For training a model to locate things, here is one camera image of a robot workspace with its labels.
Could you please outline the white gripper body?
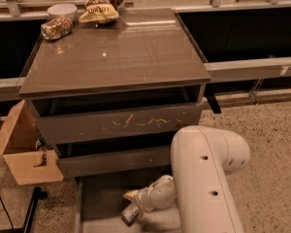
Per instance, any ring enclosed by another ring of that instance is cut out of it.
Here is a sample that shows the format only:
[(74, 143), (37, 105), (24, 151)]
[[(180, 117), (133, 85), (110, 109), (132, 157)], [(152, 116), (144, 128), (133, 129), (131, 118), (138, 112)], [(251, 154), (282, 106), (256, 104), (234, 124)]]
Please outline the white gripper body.
[(154, 209), (154, 206), (150, 199), (150, 194), (152, 190), (153, 188), (148, 186), (139, 189), (134, 195), (135, 203), (137, 204), (138, 208), (144, 213), (151, 212)]

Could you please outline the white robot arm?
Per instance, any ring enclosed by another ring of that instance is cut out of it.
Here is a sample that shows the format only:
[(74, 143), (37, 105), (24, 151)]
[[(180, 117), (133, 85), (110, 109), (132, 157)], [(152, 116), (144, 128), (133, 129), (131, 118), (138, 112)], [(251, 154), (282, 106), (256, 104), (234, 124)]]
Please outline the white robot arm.
[(226, 175), (241, 170), (249, 158), (250, 147), (241, 135), (186, 126), (171, 143), (172, 174), (126, 192), (130, 204), (122, 219), (130, 224), (176, 202), (183, 233), (244, 233)]

